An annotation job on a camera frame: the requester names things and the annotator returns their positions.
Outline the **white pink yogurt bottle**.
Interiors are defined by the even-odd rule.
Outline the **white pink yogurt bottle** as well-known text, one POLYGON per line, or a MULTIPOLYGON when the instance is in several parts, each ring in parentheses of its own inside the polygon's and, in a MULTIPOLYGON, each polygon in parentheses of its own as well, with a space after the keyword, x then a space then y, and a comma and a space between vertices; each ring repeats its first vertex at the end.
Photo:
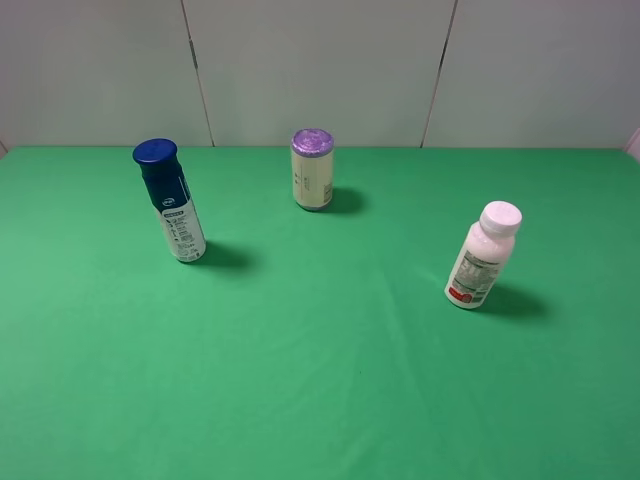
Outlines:
POLYGON ((459 308, 480 307, 508 262, 522 213, 506 201, 488 203, 471 225, 444 293, 459 308))

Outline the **purple topped cream can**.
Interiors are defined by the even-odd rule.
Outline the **purple topped cream can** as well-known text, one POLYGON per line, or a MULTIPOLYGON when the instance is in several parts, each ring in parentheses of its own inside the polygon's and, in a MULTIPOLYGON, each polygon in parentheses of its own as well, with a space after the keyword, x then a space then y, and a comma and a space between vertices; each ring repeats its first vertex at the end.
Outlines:
POLYGON ((327 207, 333 196, 333 136, 322 129, 301 129, 290 148, 295 202, 309 211, 327 207))

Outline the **green table cloth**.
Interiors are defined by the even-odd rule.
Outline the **green table cloth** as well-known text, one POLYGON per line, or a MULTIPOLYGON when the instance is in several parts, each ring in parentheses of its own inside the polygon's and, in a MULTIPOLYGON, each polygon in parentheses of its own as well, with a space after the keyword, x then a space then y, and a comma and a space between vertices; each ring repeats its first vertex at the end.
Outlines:
POLYGON ((635 479, 639 165, 617 150, 348 149, 301 210, 285 148, 179 153, 169 252, 127 148, 1 161, 5 479, 635 479), (484 303, 444 293, 492 201, 484 303))

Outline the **blue capped spray bottle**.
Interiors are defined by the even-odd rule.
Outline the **blue capped spray bottle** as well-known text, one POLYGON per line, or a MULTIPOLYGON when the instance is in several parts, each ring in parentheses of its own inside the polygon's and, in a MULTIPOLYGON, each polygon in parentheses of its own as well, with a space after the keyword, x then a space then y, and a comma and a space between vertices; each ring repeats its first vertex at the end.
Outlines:
POLYGON ((141 170, 172 255, 191 263, 206 252, 206 239, 177 153, 172 140, 155 138, 137 145, 132 158, 141 170))

